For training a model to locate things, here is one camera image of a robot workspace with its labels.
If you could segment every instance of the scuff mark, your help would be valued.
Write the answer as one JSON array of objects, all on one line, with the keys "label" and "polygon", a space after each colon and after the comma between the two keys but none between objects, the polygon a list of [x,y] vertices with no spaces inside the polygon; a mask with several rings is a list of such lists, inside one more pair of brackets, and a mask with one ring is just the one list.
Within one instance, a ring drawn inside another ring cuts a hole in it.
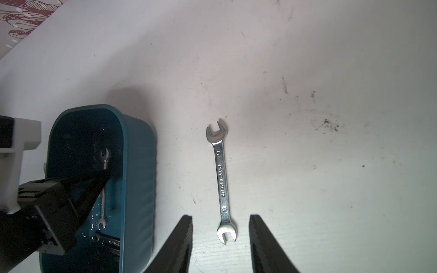
[{"label": "scuff mark", "polygon": [[294,9],[291,9],[290,16],[288,17],[288,20],[287,20],[288,22],[293,19],[293,10]]}]

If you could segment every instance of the open-end wrench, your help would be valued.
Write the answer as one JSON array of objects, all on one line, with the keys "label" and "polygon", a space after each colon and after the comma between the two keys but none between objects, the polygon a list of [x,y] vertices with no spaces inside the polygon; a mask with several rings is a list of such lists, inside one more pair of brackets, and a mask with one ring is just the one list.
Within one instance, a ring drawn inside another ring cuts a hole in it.
[{"label": "open-end wrench", "polygon": [[209,126],[206,128],[206,139],[214,147],[215,154],[215,169],[217,171],[217,183],[218,183],[218,200],[220,202],[221,221],[220,226],[217,229],[217,237],[220,241],[226,245],[224,234],[229,232],[232,239],[237,239],[237,230],[234,224],[231,222],[229,215],[229,202],[228,202],[228,186],[226,183],[226,167],[225,167],[225,153],[223,150],[223,141],[226,136],[226,128],[219,121],[217,122],[219,131],[215,134],[211,133]]},{"label": "open-end wrench", "polygon": [[[108,160],[111,157],[111,151],[106,148],[105,154],[100,151],[100,160],[103,163],[103,169],[108,169]],[[97,228],[100,230],[100,225],[102,225],[103,229],[106,228],[106,223],[108,222],[108,218],[105,215],[105,202],[106,202],[106,193],[105,188],[101,191],[102,199],[100,204],[100,218],[97,220]]]}]

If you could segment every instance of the patterned fabric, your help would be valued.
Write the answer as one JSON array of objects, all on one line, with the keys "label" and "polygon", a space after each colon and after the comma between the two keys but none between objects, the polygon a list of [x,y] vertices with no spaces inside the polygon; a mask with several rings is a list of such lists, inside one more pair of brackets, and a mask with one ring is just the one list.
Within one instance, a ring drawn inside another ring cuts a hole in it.
[{"label": "patterned fabric", "polygon": [[0,0],[0,58],[67,0],[44,1]]}]

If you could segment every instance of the wrench handle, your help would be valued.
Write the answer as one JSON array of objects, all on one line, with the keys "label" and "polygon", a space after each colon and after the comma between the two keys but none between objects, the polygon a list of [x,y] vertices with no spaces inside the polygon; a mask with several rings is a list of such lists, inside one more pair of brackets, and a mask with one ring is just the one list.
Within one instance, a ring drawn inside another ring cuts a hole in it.
[{"label": "wrench handle", "polygon": [[106,203],[106,193],[105,193],[105,188],[103,187],[102,191],[100,192],[100,194],[102,195],[102,200],[101,200],[101,204],[100,204],[100,217],[104,217],[105,216],[105,203]]},{"label": "wrench handle", "polygon": [[229,215],[228,185],[226,183],[225,152],[223,141],[213,144],[215,154],[215,170],[217,171],[218,200],[220,202],[221,224],[231,222]]}]

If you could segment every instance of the white table surface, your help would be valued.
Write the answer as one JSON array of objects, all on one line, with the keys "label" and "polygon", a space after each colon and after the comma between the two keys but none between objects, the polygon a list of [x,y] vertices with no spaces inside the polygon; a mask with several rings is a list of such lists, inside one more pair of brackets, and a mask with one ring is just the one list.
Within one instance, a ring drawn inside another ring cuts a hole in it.
[{"label": "white table surface", "polygon": [[[0,60],[0,114],[42,121],[21,182],[44,177],[61,112],[108,103],[156,131],[153,255],[188,214],[190,272],[251,272],[248,221],[259,214],[302,273],[435,272],[436,10],[69,0]],[[238,227],[227,245],[205,138],[219,118]],[[12,272],[39,272],[38,255]]]}]

